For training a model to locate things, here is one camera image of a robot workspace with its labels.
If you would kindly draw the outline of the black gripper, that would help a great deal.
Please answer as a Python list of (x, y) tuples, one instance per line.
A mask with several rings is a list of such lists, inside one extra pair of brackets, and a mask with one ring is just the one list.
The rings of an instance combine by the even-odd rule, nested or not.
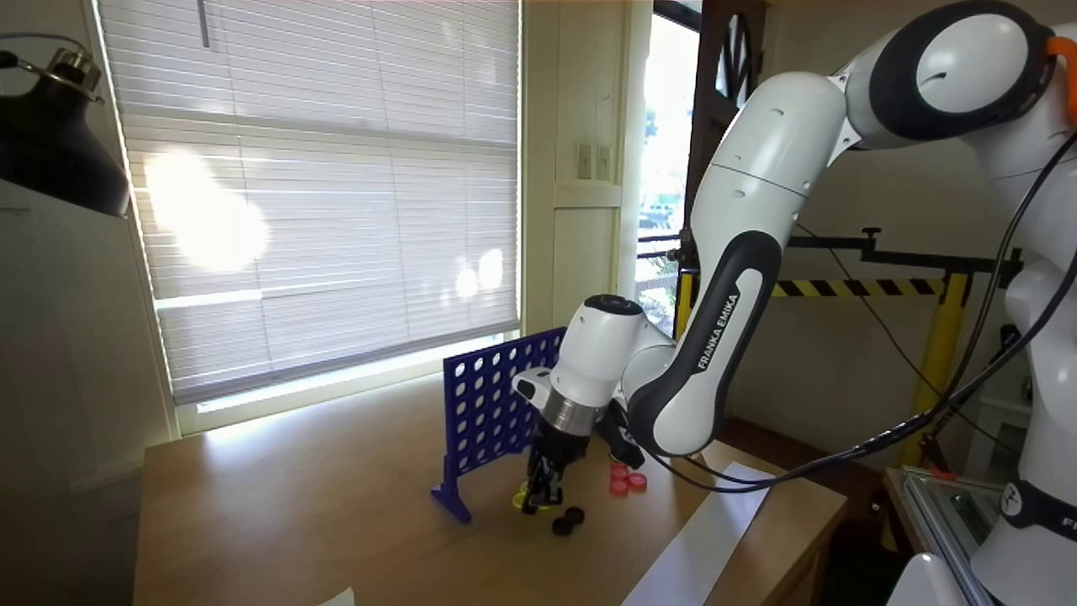
[(527, 500), (531, 506), (562, 506), (566, 500), (566, 466), (586, 453), (586, 439), (562, 435), (547, 424), (537, 427), (527, 453)]

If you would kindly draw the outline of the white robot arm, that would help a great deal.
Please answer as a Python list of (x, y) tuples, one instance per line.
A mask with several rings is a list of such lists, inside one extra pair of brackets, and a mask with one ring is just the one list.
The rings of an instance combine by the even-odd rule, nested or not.
[(720, 397), (773, 293), (795, 220), (849, 149), (961, 137), (1008, 206), (998, 260), (1033, 409), (998, 517), (969, 570), (1001, 606), (1077, 604), (1077, 27), (1005, 0), (935, 5), (843, 72), (776, 75), (732, 114), (695, 187), (700, 301), (671, 339), (622, 296), (586, 301), (559, 359), (512, 376), (537, 409), (520, 506), (562, 499), (589, 442), (627, 466), (713, 442)]

